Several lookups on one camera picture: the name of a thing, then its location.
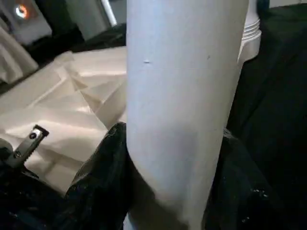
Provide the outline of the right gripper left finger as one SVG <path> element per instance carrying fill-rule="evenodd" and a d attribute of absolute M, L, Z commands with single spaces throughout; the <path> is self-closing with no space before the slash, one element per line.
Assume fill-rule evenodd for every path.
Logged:
<path fill-rule="evenodd" d="M 107 132 L 65 195 L 65 229 L 121 230 L 132 200 L 126 124 Z"/>

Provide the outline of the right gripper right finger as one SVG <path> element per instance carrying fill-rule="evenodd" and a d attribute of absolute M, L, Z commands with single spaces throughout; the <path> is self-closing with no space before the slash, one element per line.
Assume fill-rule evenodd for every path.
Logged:
<path fill-rule="evenodd" d="M 223 130 L 204 212 L 206 230 L 286 230 L 285 209 L 243 143 Z"/>

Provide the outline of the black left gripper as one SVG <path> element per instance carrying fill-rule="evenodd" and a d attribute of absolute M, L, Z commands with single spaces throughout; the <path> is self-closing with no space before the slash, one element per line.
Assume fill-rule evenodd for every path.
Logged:
<path fill-rule="evenodd" d="M 14 169 L 24 166 L 24 163 L 48 135 L 49 132 L 46 129 L 35 125 L 15 149 L 1 146 L 0 163 Z"/>

